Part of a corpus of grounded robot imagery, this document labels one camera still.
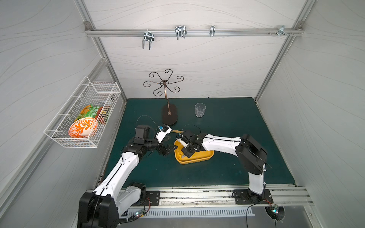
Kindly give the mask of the yellow plastic storage box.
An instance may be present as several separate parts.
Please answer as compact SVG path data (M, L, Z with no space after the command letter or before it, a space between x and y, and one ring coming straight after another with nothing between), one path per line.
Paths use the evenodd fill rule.
M182 152L182 149L184 147L180 142L178 142L178 140L176 140L174 142L174 146L177 147L175 149L175 158L182 165L189 164L189 163L207 161L207 160L211 159L214 156L214 151L201 151L201 152L194 153L190 158L188 158Z

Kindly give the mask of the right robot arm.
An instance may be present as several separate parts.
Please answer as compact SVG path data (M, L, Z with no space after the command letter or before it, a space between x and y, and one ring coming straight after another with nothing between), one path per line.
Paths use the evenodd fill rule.
M195 135L186 131L177 136L188 158L202 151L219 151L236 156L249 174L248 194L263 199L265 191L267 151L251 135L221 137L211 134Z

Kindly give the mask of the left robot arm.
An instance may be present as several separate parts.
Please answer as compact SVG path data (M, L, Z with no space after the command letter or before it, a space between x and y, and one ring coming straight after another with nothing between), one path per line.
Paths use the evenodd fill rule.
M171 133L171 127L159 126L153 138L149 137L149 130L148 125L138 125L135 136L123 148L110 174L92 192L82 195L79 200L79 228L115 228L133 204L145 201L144 184L133 183L123 193L120 190L148 151L158 151L162 155L169 153L163 140Z

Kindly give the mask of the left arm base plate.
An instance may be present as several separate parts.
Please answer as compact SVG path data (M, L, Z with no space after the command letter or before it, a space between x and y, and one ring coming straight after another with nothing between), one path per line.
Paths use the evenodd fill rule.
M159 206L160 191L144 191L141 193L139 201L134 206Z

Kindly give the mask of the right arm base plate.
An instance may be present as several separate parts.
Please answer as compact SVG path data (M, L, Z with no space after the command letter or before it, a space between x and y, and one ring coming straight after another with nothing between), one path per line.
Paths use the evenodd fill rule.
M256 194L249 189L238 189L233 191L232 197L237 205L274 203L271 192L268 189L264 189L262 194Z

